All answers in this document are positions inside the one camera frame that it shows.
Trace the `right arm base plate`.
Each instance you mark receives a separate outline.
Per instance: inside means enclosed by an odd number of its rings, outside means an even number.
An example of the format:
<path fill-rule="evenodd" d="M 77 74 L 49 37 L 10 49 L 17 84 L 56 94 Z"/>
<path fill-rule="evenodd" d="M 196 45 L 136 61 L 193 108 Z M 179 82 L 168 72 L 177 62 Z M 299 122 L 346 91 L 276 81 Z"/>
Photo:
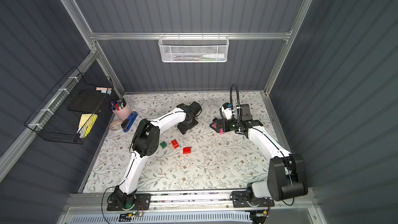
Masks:
<path fill-rule="evenodd" d="M 256 198 L 245 191 L 233 191 L 229 196 L 234 208 L 245 207 L 274 207 L 275 203 L 272 198 Z"/>

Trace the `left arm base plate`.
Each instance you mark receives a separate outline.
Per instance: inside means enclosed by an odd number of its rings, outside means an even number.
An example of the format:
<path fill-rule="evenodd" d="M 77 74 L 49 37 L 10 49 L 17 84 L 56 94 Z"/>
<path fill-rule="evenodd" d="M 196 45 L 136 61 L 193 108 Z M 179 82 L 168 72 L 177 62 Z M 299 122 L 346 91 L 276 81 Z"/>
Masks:
<path fill-rule="evenodd" d="M 107 211 L 146 211 L 149 210 L 151 194 L 137 194 L 133 196 L 118 197 L 112 193 L 107 199 Z"/>

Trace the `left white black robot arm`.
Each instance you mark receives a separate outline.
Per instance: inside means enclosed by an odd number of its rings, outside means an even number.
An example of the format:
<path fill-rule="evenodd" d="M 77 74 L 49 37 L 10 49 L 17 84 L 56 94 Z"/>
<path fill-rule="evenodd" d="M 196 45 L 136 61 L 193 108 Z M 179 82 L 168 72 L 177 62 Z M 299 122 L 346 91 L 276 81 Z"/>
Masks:
<path fill-rule="evenodd" d="M 152 120 L 142 119 L 136 129 L 130 146 L 131 159 L 121 183 L 114 187 L 109 204 L 119 209 L 130 210 L 134 207 L 138 179 L 150 156 L 159 148 L 160 136 L 167 129 L 176 126 L 185 134 L 198 124 L 197 117 L 202 108 L 198 102 L 190 105 L 179 104 L 171 112 Z"/>

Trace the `dark green lego brick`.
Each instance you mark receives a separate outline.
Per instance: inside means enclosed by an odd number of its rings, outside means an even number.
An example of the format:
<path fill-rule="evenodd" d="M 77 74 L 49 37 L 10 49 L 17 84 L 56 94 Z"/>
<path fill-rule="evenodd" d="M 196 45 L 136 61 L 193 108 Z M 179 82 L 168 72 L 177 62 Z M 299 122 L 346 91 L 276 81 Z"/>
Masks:
<path fill-rule="evenodd" d="M 167 148 L 167 143 L 166 142 L 161 142 L 160 146 L 162 147 L 162 149 Z"/>

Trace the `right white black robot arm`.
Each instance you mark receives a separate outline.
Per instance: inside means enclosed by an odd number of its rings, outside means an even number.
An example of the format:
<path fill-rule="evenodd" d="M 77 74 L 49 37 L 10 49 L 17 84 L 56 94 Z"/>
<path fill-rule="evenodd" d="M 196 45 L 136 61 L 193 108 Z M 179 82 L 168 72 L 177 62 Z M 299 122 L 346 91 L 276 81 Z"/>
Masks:
<path fill-rule="evenodd" d="M 260 201 L 282 201 L 308 194 L 305 163 L 299 154 L 283 148 L 266 131 L 263 123 L 254 120 L 247 104 L 234 108 L 231 103 L 220 106 L 221 118 L 213 119 L 209 125 L 217 133 L 234 132 L 252 141 L 268 160 L 267 176 L 264 180 L 249 183 L 245 196 L 249 205 Z"/>

